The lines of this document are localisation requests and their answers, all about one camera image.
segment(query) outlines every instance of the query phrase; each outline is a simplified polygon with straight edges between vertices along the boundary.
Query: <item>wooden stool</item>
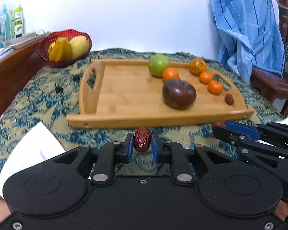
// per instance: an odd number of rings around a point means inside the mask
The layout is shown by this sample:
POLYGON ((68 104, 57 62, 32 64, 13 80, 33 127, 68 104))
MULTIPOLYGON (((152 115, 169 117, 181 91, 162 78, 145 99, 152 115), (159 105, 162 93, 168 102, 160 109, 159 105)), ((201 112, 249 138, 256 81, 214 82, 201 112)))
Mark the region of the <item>wooden stool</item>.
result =
POLYGON ((275 99, 285 99, 281 114, 288 116, 288 82, 275 73, 253 67, 251 84, 269 102, 275 99))

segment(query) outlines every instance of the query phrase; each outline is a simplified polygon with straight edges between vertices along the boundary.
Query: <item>plaid blue cloth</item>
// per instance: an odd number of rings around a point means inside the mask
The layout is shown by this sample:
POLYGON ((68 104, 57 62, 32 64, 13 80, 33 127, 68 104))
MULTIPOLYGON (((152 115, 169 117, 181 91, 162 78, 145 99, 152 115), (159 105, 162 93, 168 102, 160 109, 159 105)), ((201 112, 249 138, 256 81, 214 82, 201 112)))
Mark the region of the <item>plaid blue cloth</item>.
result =
POLYGON ((282 76, 285 50, 272 0, 211 0, 222 38, 218 61, 250 83, 252 67, 282 76))

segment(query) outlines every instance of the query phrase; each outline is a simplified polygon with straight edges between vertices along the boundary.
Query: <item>green apple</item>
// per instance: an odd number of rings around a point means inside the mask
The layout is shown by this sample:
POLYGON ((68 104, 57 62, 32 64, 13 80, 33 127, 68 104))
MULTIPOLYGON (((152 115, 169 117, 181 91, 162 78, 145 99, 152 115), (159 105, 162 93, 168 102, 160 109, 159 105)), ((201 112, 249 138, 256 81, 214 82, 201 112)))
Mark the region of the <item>green apple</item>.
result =
POLYGON ((153 55, 148 62, 148 70, 156 77, 162 77, 163 71, 169 67, 171 67, 170 59, 159 53, 153 55))

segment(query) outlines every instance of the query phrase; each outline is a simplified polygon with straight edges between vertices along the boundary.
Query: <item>orange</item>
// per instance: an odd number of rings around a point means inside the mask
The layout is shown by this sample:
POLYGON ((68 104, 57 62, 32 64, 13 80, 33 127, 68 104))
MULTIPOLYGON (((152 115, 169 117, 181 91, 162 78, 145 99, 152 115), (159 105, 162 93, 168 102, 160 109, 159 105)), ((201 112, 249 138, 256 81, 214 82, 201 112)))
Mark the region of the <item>orange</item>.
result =
POLYGON ((211 80, 212 76, 210 73, 203 72, 200 74, 200 82, 202 82, 203 84, 208 85, 211 80))
POLYGON ((190 61, 190 73, 193 75, 199 76, 202 72, 206 71, 206 63, 200 58, 196 57, 190 61))
POLYGON ((167 68, 162 73, 163 82, 169 79, 179 79, 179 73, 174 68, 167 68))
POLYGON ((221 82, 211 80, 208 85, 208 91, 210 91, 212 94, 219 95, 223 91, 223 85, 221 82))

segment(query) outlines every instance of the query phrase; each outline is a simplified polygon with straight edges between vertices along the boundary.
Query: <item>skin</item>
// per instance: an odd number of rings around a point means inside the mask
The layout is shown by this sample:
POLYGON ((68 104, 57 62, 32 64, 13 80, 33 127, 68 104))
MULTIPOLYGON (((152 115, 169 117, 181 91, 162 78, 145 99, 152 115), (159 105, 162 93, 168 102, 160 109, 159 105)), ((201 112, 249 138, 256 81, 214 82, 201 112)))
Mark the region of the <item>skin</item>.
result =
MULTIPOLYGON (((11 212, 8 209, 8 206, 6 205, 5 201, 0 200, 0 222, 3 221, 5 218, 7 218, 10 214, 11 212)), ((275 211, 275 214, 281 220, 284 221, 286 216, 288 215, 288 204, 283 201, 280 201, 275 211)))

